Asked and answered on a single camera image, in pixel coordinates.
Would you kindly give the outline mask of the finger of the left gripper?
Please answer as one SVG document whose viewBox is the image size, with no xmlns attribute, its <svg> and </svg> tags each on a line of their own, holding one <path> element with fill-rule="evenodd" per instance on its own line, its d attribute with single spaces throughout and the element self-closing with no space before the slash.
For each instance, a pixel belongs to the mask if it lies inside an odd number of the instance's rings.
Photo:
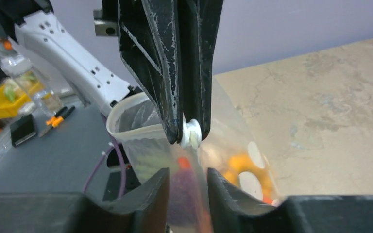
<svg viewBox="0 0 373 233">
<path fill-rule="evenodd" d="M 182 139 L 181 58 L 175 0 L 118 1 L 121 59 L 156 107 L 171 144 Z"/>
<path fill-rule="evenodd" d="M 213 56 L 223 0 L 178 1 L 182 64 L 182 107 L 187 121 L 199 122 L 202 139 L 211 127 Z"/>
</svg>

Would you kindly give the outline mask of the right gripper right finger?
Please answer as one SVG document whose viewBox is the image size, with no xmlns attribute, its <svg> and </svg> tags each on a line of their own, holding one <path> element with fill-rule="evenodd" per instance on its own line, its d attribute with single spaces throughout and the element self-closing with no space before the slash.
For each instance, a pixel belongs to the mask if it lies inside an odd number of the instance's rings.
<svg viewBox="0 0 373 233">
<path fill-rule="evenodd" d="M 216 233 L 373 233 L 373 195 L 288 196 L 266 204 L 207 171 Z"/>
</svg>

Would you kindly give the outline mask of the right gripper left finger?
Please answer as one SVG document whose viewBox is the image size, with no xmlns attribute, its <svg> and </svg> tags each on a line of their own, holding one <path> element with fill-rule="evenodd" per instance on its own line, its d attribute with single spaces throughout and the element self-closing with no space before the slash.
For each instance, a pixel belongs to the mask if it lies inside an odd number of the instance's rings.
<svg viewBox="0 0 373 233">
<path fill-rule="evenodd" d="M 0 233 L 163 233 L 169 182 L 170 171 L 162 168 L 104 204 L 77 192 L 0 194 Z"/>
</svg>

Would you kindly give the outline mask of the purple eggplant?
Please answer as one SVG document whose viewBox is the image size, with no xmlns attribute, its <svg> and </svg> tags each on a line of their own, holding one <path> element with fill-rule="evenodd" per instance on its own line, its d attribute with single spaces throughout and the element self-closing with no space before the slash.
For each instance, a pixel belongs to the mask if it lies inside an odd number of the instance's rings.
<svg viewBox="0 0 373 233">
<path fill-rule="evenodd" d="M 192 170 L 182 169 L 172 174 L 167 211 L 169 225 L 185 227 L 197 222 L 197 188 L 197 179 Z"/>
</svg>

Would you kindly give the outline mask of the yellow bell pepper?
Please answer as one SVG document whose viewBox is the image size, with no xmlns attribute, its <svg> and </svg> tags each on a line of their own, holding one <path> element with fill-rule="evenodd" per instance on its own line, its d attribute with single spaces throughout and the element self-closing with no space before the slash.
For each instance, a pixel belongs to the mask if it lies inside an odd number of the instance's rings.
<svg viewBox="0 0 373 233">
<path fill-rule="evenodd" d="M 231 184 L 238 187 L 239 175 L 243 172 L 250 172 L 255 175 L 261 185 L 262 201 L 272 204 L 273 199 L 276 198 L 277 193 L 273 179 L 269 172 L 269 163 L 264 157 L 261 160 L 265 162 L 265 167 L 258 167 L 250 158 L 248 153 L 239 153 L 231 156 L 227 162 L 227 169 L 222 173 L 223 177 Z"/>
</svg>

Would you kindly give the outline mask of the orange carrot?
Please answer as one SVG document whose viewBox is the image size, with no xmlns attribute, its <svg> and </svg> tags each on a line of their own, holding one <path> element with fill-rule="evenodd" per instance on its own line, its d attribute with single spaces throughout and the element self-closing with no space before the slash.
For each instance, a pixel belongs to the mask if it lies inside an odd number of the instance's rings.
<svg viewBox="0 0 373 233">
<path fill-rule="evenodd" d="M 186 157 L 177 158 L 178 167 L 180 170 L 191 170 L 191 163 Z"/>
</svg>

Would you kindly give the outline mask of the clear zip top bag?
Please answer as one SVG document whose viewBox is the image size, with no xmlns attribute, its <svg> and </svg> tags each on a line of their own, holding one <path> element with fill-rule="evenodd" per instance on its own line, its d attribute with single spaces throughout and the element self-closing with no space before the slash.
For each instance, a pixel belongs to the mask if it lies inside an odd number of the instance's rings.
<svg viewBox="0 0 373 233">
<path fill-rule="evenodd" d="M 198 185 L 198 220 L 194 225 L 185 227 L 168 224 L 172 233 L 212 232 L 206 186 L 208 168 L 214 168 L 222 174 L 227 169 L 228 159 L 239 153 L 248 153 L 251 160 L 260 168 L 265 167 L 261 157 L 267 161 L 259 151 L 244 118 L 237 112 L 228 94 L 216 80 L 212 82 L 211 130 L 197 148 L 183 148 L 179 144 L 170 144 L 167 141 L 155 106 L 144 93 L 132 95 L 116 104 L 107 118 L 106 127 L 123 145 L 141 183 L 146 182 L 161 168 L 169 168 L 171 179 L 172 174 L 179 170 L 177 158 L 189 159 Z M 255 175 L 243 172 L 239 175 L 238 182 L 239 189 L 262 201 L 261 185 Z M 269 205 L 277 204 L 278 199 L 277 193 Z"/>
</svg>

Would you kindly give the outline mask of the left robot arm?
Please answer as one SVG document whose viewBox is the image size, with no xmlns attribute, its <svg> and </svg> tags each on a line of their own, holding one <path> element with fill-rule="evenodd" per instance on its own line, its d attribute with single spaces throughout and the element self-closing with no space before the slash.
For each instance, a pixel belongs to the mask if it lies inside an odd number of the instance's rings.
<svg viewBox="0 0 373 233">
<path fill-rule="evenodd" d="M 222 7 L 221 0 L 105 0 L 94 14 L 112 23 L 121 59 L 155 105 L 170 144 L 201 143 L 210 132 Z M 129 95 L 129 84 L 66 31 L 48 0 L 0 0 L 0 38 L 46 60 L 105 115 Z"/>
</svg>

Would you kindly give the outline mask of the orange black utility knife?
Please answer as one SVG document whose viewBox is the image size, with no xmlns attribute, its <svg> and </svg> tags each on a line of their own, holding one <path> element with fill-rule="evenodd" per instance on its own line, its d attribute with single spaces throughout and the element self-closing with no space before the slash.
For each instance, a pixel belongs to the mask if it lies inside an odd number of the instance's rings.
<svg viewBox="0 0 373 233">
<path fill-rule="evenodd" d="M 75 110 L 75 106 L 61 108 L 51 119 L 46 121 L 46 129 L 44 129 L 38 137 L 44 136 L 50 130 L 57 128 L 66 118 L 68 118 Z"/>
</svg>

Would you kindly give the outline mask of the clear plastic bottle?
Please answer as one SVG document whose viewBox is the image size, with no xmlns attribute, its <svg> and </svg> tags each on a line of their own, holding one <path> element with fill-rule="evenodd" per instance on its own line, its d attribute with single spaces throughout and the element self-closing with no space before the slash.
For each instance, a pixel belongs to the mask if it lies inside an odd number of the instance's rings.
<svg viewBox="0 0 373 233">
<path fill-rule="evenodd" d="M 12 103 L 27 96 L 48 117 L 64 107 L 60 98 L 44 81 L 44 75 L 21 54 L 1 57 L 0 68 L 7 75 L 4 95 Z"/>
</svg>

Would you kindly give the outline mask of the black smartphone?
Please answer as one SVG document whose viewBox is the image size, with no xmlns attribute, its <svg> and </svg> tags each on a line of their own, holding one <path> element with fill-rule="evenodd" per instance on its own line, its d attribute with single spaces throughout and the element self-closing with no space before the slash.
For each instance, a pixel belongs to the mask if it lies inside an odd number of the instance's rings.
<svg viewBox="0 0 373 233">
<path fill-rule="evenodd" d="M 34 116 L 28 114 L 10 125 L 11 143 L 17 147 L 34 137 L 37 133 Z"/>
</svg>

